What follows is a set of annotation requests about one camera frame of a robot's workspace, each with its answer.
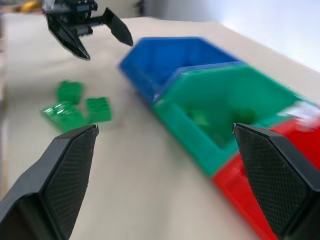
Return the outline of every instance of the red bin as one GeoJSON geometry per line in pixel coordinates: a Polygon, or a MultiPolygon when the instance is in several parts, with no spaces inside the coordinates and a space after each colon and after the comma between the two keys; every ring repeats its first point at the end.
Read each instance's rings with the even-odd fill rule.
{"type": "MultiPolygon", "coordinates": [[[[320,127],[308,132],[301,131],[297,122],[291,119],[274,127],[272,131],[286,136],[320,170],[320,127]]],[[[262,240],[277,240],[251,191],[239,153],[212,181],[262,240]]]]}

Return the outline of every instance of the green lego brick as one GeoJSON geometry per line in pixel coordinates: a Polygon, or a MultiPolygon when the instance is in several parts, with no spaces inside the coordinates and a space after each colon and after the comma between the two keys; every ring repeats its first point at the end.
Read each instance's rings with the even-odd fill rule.
{"type": "Polygon", "coordinates": [[[46,107],[41,112],[63,132],[88,125],[82,113],[69,102],[62,102],[46,107]]]}
{"type": "Polygon", "coordinates": [[[112,119],[111,108],[106,97],[88,98],[86,107],[90,124],[107,122],[112,119]]]}
{"type": "Polygon", "coordinates": [[[191,118],[203,131],[210,130],[210,123],[203,111],[195,108],[184,108],[186,115],[191,118]]]}
{"type": "Polygon", "coordinates": [[[57,102],[69,102],[73,105],[77,105],[80,103],[83,91],[84,85],[82,83],[77,81],[64,80],[60,83],[56,91],[57,102]]]}

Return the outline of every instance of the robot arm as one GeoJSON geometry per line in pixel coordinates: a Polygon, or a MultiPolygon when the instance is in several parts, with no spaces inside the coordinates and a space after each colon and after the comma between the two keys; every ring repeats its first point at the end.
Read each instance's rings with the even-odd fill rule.
{"type": "Polygon", "coordinates": [[[90,60],[79,37],[93,34],[92,27],[99,25],[107,25],[121,43],[133,45],[127,26],[109,8],[102,16],[91,17],[98,9],[94,0],[46,0],[42,9],[50,32],[79,58],[90,60]]]}

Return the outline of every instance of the green lego piece inside bin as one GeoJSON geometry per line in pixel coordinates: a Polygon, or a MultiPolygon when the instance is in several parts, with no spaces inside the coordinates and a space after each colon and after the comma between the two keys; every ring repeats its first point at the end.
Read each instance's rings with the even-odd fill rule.
{"type": "Polygon", "coordinates": [[[194,121],[195,124],[199,126],[204,132],[210,130],[210,123],[203,111],[195,108],[186,107],[184,109],[186,115],[194,121]]]}

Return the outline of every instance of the blue bin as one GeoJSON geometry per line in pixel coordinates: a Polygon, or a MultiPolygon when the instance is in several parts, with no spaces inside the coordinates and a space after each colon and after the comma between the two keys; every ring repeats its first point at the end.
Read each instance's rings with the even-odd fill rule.
{"type": "Polygon", "coordinates": [[[243,63],[201,37],[145,37],[120,69],[153,105],[180,74],[243,63]]]}

